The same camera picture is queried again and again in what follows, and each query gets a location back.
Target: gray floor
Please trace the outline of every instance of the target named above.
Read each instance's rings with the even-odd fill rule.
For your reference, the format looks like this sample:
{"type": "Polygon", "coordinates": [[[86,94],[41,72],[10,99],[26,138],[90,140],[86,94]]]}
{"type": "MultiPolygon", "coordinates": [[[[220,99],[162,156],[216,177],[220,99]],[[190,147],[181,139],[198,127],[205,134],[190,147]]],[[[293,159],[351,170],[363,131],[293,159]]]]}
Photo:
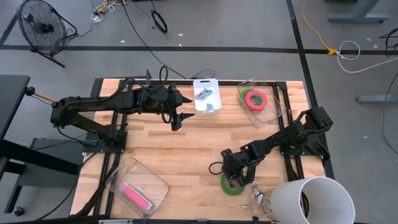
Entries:
{"type": "MultiPolygon", "coordinates": [[[[70,19],[80,31],[90,28],[89,0],[48,0],[64,17],[70,19]]],[[[378,37],[394,29],[398,20],[398,2],[381,1],[375,13],[389,13],[384,24],[332,24],[327,21],[331,12],[353,12],[357,4],[330,4],[308,0],[307,18],[322,33],[325,42],[338,47],[344,40],[357,42],[362,49],[384,50],[384,41],[378,37]]],[[[3,0],[0,29],[4,30],[14,16],[19,1],[3,0]]],[[[303,0],[294,1],[298,26],[306,49],[322,49],[316,34],[301,17],[303,0]]],[[[146,11],[149,2],[139,2],[146,11]]],[[[133,23],[142,38],[153,46],[199,47],[275,47],[296,48],[294,34],[285,1],[278,0],[164,0],[155,1],[169,25],[163,35],[151,29],[151,22],[134,5],[127,6],[133,23]]],[[[6,45],[27,45],[19,26],[14,26],[6,45]]],[[[86,36],[72,45],[87,46],[141,46],[123,10],[116,8],[104,21],[95,24],[86,36]]],[[[261,78],[265,80],[304,80],[298,54],[270,54],[244,52],[155,52],[167,65],[186,76],[210,68],[219,79],[261,78]]],[[[54,98],[69,95],[89,95],[93,80],[98,77],[142,75],[145,69],[157,73],[160,64],[149,52],[128,51],[64,51],[56,59],[67,67],[58,65],[23,50],[0,50],[0,73],[29,75],[30,85],[37,91],[54,98]]],[[[357,70],[387,60],[385,56],[361,56],[353,63],[343,63],[347,69],[357,70]]],[[[355,98],[362,94],[385,94],[389,83],[398,72],[392,62],[363,73],[351,75],[338,66],[336,57],[307,55],[318,104],[324,106],[335,122],[327,133],[331,159],[336,175],[352,196],[356,205],[356,221],[365,223],[396,223],[398,198],[396,185],[398,156],[384,142],[381,131],[382,105],[359,105],[355,98]]],[[[392,87],[398,94],[398,83],[392,87]]],[[[398,148],[398,109],[387,105],[386,135],[398,148]]],[[[20,144],[30,144],[32,138],[58,138],[49,122],[50,108],[35,99],[24,98],[6,138],[20,144]]],[[[77,136],[75,128],[67,133],[77,136]]],[[[0,210],[6,203],[11,182],[7,175],[0,182],[0,210]]],[[[26,188],[17,202],[26,208],[22,217],[0,215],[0,222],[32,220],[51,210],[68,189],[26,188]]],[[[52,217],[65,217],[69,213],[70,198],[52,217]]]]}

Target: fan grille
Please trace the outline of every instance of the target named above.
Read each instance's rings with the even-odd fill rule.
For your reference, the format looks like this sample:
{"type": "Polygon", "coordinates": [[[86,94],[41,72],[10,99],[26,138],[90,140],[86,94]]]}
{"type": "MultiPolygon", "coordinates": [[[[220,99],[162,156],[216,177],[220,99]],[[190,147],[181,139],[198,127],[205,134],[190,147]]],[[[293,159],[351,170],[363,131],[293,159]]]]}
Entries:
{"type": "Polygon", "coordinates": [[[19,8],[18,20],[22,34],[34,49],[53,56],[65,47],[65,25],[48,3],[24,1],[19,8]]]}

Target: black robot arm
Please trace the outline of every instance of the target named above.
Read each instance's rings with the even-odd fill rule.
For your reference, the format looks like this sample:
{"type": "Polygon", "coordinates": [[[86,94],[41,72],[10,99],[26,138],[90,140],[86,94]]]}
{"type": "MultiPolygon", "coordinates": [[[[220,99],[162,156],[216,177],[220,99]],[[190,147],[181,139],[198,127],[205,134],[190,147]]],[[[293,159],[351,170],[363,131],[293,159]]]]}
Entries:
{"type": "Polygon", "coordinates": [[[73,125],[85,131],[96,133],[107,144],[117,144],[124,133],[116,125],[102,125],[79,112],[116,111],[118,113],[154,113],[161,114],[165,123],[171,123],[173,131],[181,128],[182,121],[194,114],[177,113],[177,107],[192,100],[182,96],[175,85],[168,88],[163,85],[150,85],[134,90],[122,91],[120,88],[108,97],[85,98],[67,97],[52,104],[51,123],[59,128],[73,125]]]}
{"type": "Polygon", "coordinates": [[[276,146],[288,146],[288,151],[285,153],[289,153],[289,150],[300,152],[301,149],[307,147],[312,151],[321,151],[320,156],[327,160],[328,152],[318,141],[313,139],[328,131],[332,124],[332,120],[322,107],[303,111],[292,124],[267,139],[252,141],[240,147],[239,152],[232,153],[230,149],[222,151],[223,166],[221,169],[231,186],[235,181],[243,187],[254,181],[256,166],[276,146]],[[305,123],[302,124],[300,120],[304,115],[305,123]]]}

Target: wooden tabletop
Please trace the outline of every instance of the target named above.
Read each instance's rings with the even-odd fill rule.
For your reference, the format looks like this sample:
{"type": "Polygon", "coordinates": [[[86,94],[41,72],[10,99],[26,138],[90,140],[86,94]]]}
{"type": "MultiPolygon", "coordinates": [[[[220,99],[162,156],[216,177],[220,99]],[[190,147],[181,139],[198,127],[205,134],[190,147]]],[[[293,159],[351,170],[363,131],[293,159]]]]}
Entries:
{"type": "MultiPolygon", "coordinates": [[[[119,80],[105,79],[100,96],[109,96],[118,88],[119,80]]],[[[287,82],[290,106],[294,119],[308,109],[302,82],[287,82]]],[[[193,99],[191,85],[177,85],[187,98],[193,99]]],[[[187,220],[252,220],[250,204],[252,194],[248,185],[243,194],[226,195],[220,187],[220,176],[211,175],[208,166],[222,161],[220,152],[233,151],[250,141],[265,139],[279,131],[277,120],[259,129],[255,128],[236,100],[236,86],[220,86],[222,108],[218,115],[194,116],[183,121],[182,128],[171,131],[156,114],[128,116],[126,150],[121,161],[134,157],[154,174],[168,183],[169,194],[153,214],[153,219],[187,220]]],[[[194,113],[194,104],[184,104],[179,112],[194,113]]],[[[95,113],[94,120],[110,124],[112,111],[95,113]]],[[[71,214],[78,212],[90,199],[98,186],[104,154],[95,155],[81,169],[71,214]]],[[[315,156],[302,156],[305,177],[325,175],[322,162],[315,156]]],[[[256,179],[263,191],[287,182],[284,158],[276,147],[257,166],[256,179]]],[[[104,191],[100,213],[104,213],[108,191],[104,191]]],[[[112,218],[139,218],[138,214],[117,196],[114,197],[112,218]]]]}

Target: red tape roll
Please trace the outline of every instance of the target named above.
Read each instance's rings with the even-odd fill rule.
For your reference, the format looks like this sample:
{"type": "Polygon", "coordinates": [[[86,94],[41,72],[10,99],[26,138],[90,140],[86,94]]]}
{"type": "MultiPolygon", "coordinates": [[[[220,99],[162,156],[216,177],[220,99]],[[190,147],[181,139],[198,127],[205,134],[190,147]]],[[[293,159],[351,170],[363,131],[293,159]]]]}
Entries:
{"type": "Polygon", "coordinates": [[[254,111],[260,111],[263,110],[266,106],[267,106],[267,97],[265,94],[263,94],[263,92],[259,91],[259,90],[253,90],[250,91],[249,93],[247,93],[245,99],[245,104],[248,106],[248,108],[250,110],[254,110],[254,111]],[[250,98],[252,97],[260,97],[262,99],[260,99],[262,102],[260,105],[255,105],[251,102],[250,98]]]}

